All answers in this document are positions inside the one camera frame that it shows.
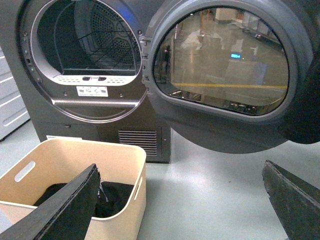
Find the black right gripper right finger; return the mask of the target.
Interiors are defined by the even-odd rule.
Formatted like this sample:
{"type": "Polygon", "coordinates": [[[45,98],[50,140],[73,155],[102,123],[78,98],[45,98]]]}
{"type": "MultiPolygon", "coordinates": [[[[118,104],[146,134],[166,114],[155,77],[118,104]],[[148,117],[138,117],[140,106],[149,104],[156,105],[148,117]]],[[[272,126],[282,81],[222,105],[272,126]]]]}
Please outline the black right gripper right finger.
{"type": "Polygon", "coordinates": [[[276,163],[262,170],[269,201],[290,240],[320,238],[320,190],[276,163]]]}

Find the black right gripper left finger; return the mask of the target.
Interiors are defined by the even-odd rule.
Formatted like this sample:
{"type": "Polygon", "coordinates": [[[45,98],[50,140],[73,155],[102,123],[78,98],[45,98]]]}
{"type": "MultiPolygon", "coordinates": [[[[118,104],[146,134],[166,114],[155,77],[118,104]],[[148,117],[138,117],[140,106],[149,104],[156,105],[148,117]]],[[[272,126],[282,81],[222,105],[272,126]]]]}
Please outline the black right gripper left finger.
{"type": "Polygon", "coordinates": [[[101,176],[91,164],[57,193],[0,234],[2,240],[83,240],[101,176]]]}

